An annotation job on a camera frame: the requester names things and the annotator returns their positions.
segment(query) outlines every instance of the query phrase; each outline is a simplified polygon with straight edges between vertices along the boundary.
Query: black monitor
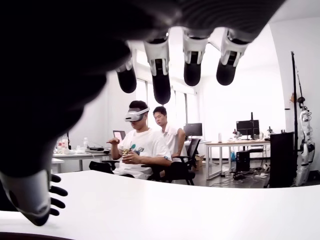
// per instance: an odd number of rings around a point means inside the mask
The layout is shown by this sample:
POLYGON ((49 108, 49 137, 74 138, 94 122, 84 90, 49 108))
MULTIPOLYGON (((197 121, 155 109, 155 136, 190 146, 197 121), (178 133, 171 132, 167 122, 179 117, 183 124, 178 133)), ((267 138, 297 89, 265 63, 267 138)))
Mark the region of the black monitor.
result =
POLYGON ((202 136, 202 123, 187 123, 183 130, 186 136, 202 136))
POLYGON ((125 139, 126 132, 125 131, 118 131, 118 130, 113 130, 113 136, 122 142, 125 139))
POLYGON ((240 132, 242 135, 252 136, 252 128, 255 135, 260 134, 259 120, 253 120, 253 126, 251 120, 236 122, 236 130, 240 132))

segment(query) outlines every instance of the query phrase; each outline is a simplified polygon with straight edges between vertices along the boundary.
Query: desk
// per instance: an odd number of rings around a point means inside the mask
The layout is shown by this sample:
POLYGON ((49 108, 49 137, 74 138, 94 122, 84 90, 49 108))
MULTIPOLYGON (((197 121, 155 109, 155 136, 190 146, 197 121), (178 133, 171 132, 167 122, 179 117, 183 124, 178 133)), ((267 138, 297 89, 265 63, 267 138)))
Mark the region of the desk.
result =
POLYGON ((206 179, 211 179, 214 177, 219 176, 222 173, 222 148, 228 147, 229 148, 229 170, 231 170, 231 147, 240 147, 240 146, 266 146, 269 145, 270 141, 265 140, 238 140, 238 141, 230 141, 230 142, 210 142, 206 143, 205 149, 205 174, 206 179), (210 159, 211 159, 211 148, 219 148, 219 167, 220 170, 215 173, 210 173, 210 159))
MULTIPOLYGON (((185 142, 184 142, 184 145, 185 145, 185 146, 189 146, 190 143, 191 143, 191 141, 185 141, 185 142)), ((211 141, 201 140, 201 141, 199 142, 199 144, 207 144, 207 143, 211 143, 211 141)))
POLYGON ((52 158, 51 160, 52 164, 56 164, 57 165, 57 168, 58 168, 58 174, 61 173, 61 164, 65 163, 64 160, 61 160, 61 159, 57 159, 57 158, 52 158))
POLYGON ((94 159, 95 157, 109 156, 105 153, 80 153, 80 154, 58 154, 54 153, 53 158, 61 160, 78 160, 80 171, 84 170, 83 160, 94 159))
POLYGON ((0 211, 1 231, 73 240, 304 240, 320 234, 320 185, 237 189, 98 171, 58 175, 62 180, 54 185, 69 192, 57 197, 66 205, 59 216, 38 227, 19 212, 0 211), (192 209, 191 203, 201 204, 192 209), (305 219, 311 219, 307 229, 298 221, 305 219), (190 229, 188 223, 196 224, 190 229))

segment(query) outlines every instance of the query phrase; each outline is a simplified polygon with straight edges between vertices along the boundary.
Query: vr headset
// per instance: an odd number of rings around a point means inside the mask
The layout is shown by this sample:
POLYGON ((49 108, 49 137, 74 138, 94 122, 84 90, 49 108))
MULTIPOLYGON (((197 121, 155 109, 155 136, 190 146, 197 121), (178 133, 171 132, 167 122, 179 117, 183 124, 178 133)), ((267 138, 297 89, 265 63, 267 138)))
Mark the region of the vr headset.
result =
POLYGON ((148 112, 150 108, 146 108, 140 111, 139 108, 130 108, 127 114, 124 116, 126 122, 137 122, 141 121, 144 117, 144 113, 148 112))

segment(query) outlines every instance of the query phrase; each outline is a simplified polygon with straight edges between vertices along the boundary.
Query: ceiling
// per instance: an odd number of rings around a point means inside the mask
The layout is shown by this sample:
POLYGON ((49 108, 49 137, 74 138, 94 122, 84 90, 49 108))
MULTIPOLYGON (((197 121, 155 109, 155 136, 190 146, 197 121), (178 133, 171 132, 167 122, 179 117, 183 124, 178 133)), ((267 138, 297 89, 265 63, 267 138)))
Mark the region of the ceiling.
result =
MULTIPOLYGON (((270 23, 310 17, 320 17, 320 0, 287 0, 271 18, 270 23)), ((210 36, 210 40, 218 47, 221 46, 224 30, 224 27, 216 28, 210 36)), ((134 42, 133 47, 144 51, 142 42, 134 42)), ((201 64, 202 77, 216 74, 220 56, 220 52, 213 46, 210 44, 206 46, 201 64)), ((172 27, 169 31, 169 57, 169 74, 183 79, 185 61, 181 27, 172 27)), ((267 25, 253 43, 248 46, 244 56, 239 61, 237 70, 277 64, 278 58, 272 33, 269 25, 267 25)))

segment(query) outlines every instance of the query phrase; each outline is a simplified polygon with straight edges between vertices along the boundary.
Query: computer tower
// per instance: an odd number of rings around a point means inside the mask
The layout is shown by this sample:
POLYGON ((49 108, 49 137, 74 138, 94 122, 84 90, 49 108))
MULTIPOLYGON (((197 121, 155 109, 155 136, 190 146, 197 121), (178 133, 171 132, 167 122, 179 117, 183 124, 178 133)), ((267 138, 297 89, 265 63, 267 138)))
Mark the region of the computer tower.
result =
POLYGON ((238 151, 236 153, 235 162, 236 172, 249 172, 250 171, 250 151, 238 151))
POLYGON ((294 157, 294 133, 270 135, 270 188, 288 188, 294 183, 297 159, 294 157))

